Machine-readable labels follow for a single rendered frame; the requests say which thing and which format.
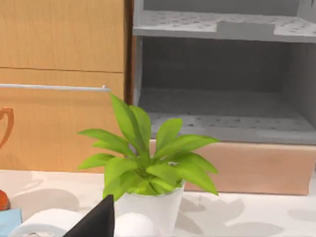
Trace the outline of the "light blue box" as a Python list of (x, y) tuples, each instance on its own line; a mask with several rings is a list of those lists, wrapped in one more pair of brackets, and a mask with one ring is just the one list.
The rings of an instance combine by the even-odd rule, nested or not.
[(21, 209), (0, 211), (0, 237), (8, 237), (12, 230), (21, 225), (22, 222)]

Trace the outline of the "white rounded object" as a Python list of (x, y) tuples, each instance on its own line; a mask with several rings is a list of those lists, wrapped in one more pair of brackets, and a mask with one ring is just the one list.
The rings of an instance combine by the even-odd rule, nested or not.
[(160, 232), (149, 217), (126, 213), (116, 218), (114, 237), (160, 237)]

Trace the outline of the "green plant in white pot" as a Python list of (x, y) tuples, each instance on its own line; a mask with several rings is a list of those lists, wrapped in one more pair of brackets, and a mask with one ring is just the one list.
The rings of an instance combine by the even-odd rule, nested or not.
[(210, 174), (214, 165), (197, 149), (217, 142), (207, 135), (180, 134), (183, 121), (170, 118), (151, 140), (152, 123), (140, 107), (111, 95), (121, 135), (99, 128), (82, 130), (103, 152), (91, 155), (81, 169), (103, 167), (103, 196), (113, 195), (117, 216), (140, 213), (158, 225), (162, 237), (173, 234), (186, 182), (216, 195)]

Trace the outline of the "white cup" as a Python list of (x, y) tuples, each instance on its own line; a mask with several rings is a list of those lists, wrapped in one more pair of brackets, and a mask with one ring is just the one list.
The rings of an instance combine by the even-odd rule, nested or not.
[(40, 211), (13, 229), (8, 237), (63, 237), (82, 218), (82, 214), (65, 209)]

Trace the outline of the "pale wooden drawer front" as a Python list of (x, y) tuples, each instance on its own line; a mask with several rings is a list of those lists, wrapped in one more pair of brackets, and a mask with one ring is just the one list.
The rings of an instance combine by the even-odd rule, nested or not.
[(195, 151), (218, 170), (212, 174), (224, 193), (303, 195), (316, 164), (316, 146), (213, 143)]

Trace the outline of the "plain wooden drawer front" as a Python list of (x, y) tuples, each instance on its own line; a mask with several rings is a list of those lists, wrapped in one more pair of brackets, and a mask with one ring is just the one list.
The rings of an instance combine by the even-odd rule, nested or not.
[(123, 0), (0, 0), (0, 68), (124, 69)]

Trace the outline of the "grey pierced drawer inside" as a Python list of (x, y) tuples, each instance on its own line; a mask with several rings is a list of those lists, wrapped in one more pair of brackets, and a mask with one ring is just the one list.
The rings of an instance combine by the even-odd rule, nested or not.
[(153, 138), (180, 118), (181, 134), (316, 145), (316, 44), (139, 37), (135, 58)]

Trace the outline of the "grey pierced shelf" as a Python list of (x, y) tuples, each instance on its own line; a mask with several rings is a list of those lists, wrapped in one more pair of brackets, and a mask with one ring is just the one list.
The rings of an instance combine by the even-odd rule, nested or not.
[(136, 36), (316, 43), (316, 23), (297, 17), (142, 11)]

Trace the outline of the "wooden cupboard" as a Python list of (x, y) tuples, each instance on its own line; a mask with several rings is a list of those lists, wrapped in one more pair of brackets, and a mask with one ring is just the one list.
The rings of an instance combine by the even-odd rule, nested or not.
[[(129, 48), (130, 48), (130, 24), (131, 24), (131, 3), (132, 0), (123, 0), (124, 1), (124, 14), (123, 14), (123, 29), (124, 29), (124, 69), (122, 72), (124, 75), (124, 96), (120, 98), (124, 98), (126, 95), (125, 88), (126, 88), (126, 81), (129, 77), (129, 69), (128, 69), (128, 61), (129, 61)], [(46, 70), (46, 71), (65, 71), (65, 70)], [(66, 72), (83, 72), (83, 71), (66, 71)], [(109, 96), (113, 94), (111, 91), (107, 92)]]

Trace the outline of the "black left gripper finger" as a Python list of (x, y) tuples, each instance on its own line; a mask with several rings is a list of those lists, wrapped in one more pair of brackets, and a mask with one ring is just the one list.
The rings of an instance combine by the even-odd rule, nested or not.
[(114, 196), (107, 195), (63, 237), (114, 237)]

